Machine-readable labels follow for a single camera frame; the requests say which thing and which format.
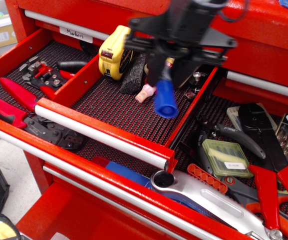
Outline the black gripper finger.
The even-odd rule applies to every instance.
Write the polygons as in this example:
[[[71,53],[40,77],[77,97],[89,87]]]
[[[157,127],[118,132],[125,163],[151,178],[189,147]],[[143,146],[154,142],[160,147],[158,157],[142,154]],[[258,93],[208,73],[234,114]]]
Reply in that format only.
[[[148,81],[157,81],[162,73],[165,65],[167,55],[157,51],[148,51],[147,53],[147,67],[148,67]]]
[[[201,64],[202,62],[200,60],[175,59],[171,67],[171,78],[174,88],[180,88]]]

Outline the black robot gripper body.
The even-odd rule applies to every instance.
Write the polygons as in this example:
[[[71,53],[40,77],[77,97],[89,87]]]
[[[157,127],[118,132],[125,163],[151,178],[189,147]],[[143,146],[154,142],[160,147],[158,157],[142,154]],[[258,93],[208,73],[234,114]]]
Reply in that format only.
[[[234,38],[210,27],[226,5],[225,0],[173,0],[163,14],[131,19],[125,48],[220,63],[237,46]]]

